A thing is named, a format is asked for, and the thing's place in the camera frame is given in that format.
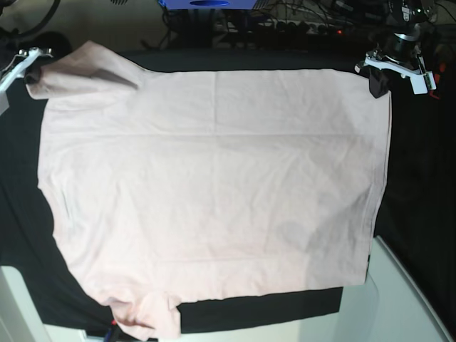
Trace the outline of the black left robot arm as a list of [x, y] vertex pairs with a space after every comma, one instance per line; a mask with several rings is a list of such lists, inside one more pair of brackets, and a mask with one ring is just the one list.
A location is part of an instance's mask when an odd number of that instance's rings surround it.
[[357, 73], [369, 71], [369, 91], [374, 98], [388, 91], [386, 71], [407, 78], [413, 93], [422, 95], [437, 88], [432, 71], [425, 66], [421, 42], [430, 28], [434, 1], [389, 1], [387, 26], [374, 35], [376, 46], [355, 66]]

